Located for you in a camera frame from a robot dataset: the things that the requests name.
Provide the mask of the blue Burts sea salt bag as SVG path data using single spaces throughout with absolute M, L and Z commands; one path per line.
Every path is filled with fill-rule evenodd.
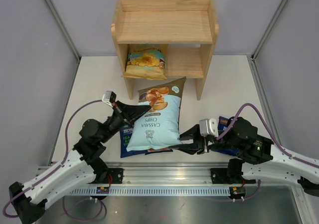
M 120 157 L 121 158 L 126 158 L 129 156 L 133 156 L 134 155 L 134 151 L 127 151 L 127 146 L 130 142 L 130 138 L 132 136 L 133 133 L 133 129 L 132 127 L 129 126 L 124 126 L 121 130 L 120 130 Z

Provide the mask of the light blue cassava chips bag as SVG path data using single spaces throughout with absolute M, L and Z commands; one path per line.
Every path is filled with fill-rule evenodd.
M 138 105 L 151 108 L 133 127 L 127 151 L 159 150 L 182 144 L 179 116 L 186 77 L 141 89 Z

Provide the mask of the tan kettle cooked chips bag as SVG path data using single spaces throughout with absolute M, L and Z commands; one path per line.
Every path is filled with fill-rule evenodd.
M 165 60 L 167 44 L 129 44 L 126 78 L 166 80 Z

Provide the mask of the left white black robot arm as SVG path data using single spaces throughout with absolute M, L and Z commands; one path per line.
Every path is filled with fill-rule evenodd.
M 85 184 L 120 184 L 121 168 L 109 168 L 100 158 L 104 144 L 125 125 L 134 123 L 150 110 L 150 105 L 127 105 L 108 101 L 113 113 L 103 123 L 89 119 L 80 130 L 80 139 L 65 156 L 29 182 L 9 187 L 10 204 L 23 224 L 32 224 L 57 200 Z

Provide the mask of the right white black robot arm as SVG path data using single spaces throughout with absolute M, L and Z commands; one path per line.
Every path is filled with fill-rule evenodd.
M 217 120 L 203 119 L 182 133 L 180 139 L 183 143 L 172 149 L 190 155 L 215 151 L 231 156 L 226 167 L 211 168 L 213 184 L 245 185 L 266 180 L 301 187 L 311 196 L 319 195 L 318 160 L 279 148 L 242 117 L 225 135 L 218 131 Z

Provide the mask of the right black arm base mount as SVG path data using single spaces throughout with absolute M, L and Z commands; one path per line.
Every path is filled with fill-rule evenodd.
M 231 174 L 227 168 L 211 168 L 210 176 L 213 184 L 256 184 L 256 180 L 248 180 L 242 177 L 240 172 Z

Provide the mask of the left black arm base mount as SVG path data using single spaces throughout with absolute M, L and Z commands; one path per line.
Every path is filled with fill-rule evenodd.
M 123 176 L 124 176 L 124 169 L 123 168 L 109 168 L 107 172 L 105 172 L 99 183 L 101 184 L 122 184 L 123 183 Z

